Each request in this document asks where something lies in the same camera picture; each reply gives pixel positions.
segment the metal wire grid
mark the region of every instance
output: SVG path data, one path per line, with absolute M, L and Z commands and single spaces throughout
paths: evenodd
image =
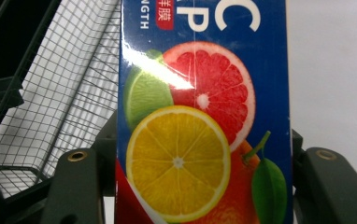
M 52 176 L 66 151 L 90 147 L 117 108 L 120 17 L 119 0 L 60 4 L 23 81 L 25 103 L 0 125 L 6 196 Z

